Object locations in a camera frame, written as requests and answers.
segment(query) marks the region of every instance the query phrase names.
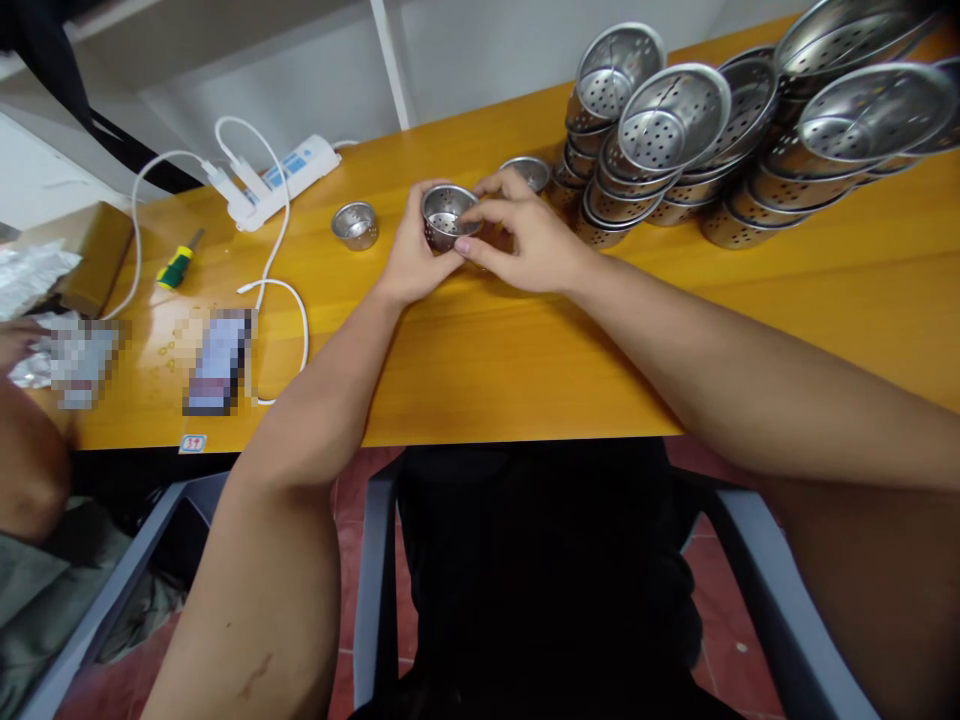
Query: white power strip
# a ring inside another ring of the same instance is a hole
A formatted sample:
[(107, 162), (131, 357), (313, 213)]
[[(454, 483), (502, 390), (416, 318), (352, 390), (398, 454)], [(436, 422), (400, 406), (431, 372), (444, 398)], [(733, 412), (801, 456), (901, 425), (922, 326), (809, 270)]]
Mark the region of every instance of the white power strip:
[[(284, 157), (283, 165), (290, 199), (328, 175), (340, 164), (340, 155), (319, 135), (311, 135), (296, 150)], [(242, 158), (230, 163), (237, 177), (246, 185), (238, 188), (223, 170), (205, 164), (211, 184), (227, 200), (227, 212), (242, 232), (253, 232), (286, 205), (283, 181), (277, 168), (258, 175)]]

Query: wooden table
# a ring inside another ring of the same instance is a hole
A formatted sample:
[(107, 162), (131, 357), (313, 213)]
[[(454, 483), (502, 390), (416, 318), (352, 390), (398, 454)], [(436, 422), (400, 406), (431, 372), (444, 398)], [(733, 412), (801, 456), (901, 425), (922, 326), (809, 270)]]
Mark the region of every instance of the wooden table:
[[(670, 63), (718, 65), (775, 42), (784, 19), (672, 53)], [(957, 47), (942, 34), (918, 59)], [(378, 277), (409, 185), (448, 177), (472, 187), (516, 155), (552, 159), (571, 86), (561, 85), (342, 151), (343, 164), (293, 204), (272, 277), (292, 283), (310, 315), (311, 351), (340, 326)], [(960, 152), (925, 160), (745, 252), (722, 250), (695, 223), (642, 225), (609, 252), (702, 297), (808, 340), (960, 411)], [(331, 233), (343, 204), (366, 200), (382, 238), (353, 253)], [(124, 317), (129, 336), (99, 407), (78, 419), (82, 448), (178, 445), (241, 450), (265, 409), (184, 418), (196, 346), (179, 332), (214, 308), (252, 307), (280, 227), (238, 233), (204, 188), (143, 208), (144, 282)], [(206, 228), (177, 294), (152, 278), (176, 245)], [(133, 275), (128, 259), (114, 301)], [(254, 385), (275, 397), (297, 372), (301, 321), (293, 298), (267, 290)], [(511, 289), (466, 267), (403, 318), (373, 402), (367, 445), (661, 435), (676, 420), (604, 334), (570, 303)]]

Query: phone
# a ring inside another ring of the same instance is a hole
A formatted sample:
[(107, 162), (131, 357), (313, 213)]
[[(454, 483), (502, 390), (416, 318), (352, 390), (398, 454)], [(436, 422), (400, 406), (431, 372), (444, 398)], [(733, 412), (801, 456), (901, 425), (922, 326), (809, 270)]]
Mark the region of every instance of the phone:
[(183, 414), (230, 415), (250, 365), (254, 311), (220, 310), (203, 334), (197, 366), (190, 374)]

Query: cardboard box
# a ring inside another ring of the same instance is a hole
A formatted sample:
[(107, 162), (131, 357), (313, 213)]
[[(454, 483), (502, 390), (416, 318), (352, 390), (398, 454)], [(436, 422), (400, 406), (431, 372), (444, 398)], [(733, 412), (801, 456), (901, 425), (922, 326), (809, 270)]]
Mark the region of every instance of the cardboard box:
[(96, 318), (107, 304), (132, 237), (133, 221), (101, 202), (25, 230), (7, 247), (22, 250), (59, 241), (64, 250), (80, 255), (83, 261), (60, 278), (51, 294), (63, 308)]

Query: gray chair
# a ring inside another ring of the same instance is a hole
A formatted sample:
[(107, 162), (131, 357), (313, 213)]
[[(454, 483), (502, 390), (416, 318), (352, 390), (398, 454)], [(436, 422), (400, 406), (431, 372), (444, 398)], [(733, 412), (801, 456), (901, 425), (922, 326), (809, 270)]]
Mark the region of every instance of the gray chair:
[(227, 473), (220, 473), (167, 488), (56, 661), (37, 683), (20, 720), (53, 718), (76, 674), (99, 654), (177, 506), (189, 503), (209, 528), (226, 480)]
[[(398, 682), (394, 523), (402, 472), (401, 455), (367, 487), (353, 646), (355, 707)], [(761, 497), (694, 473), (673, 474), (716, 529), (787, 717), (879, 720), (830, 639), (783, 533)], [(691, 516), (687, 534), (696, 517)]]

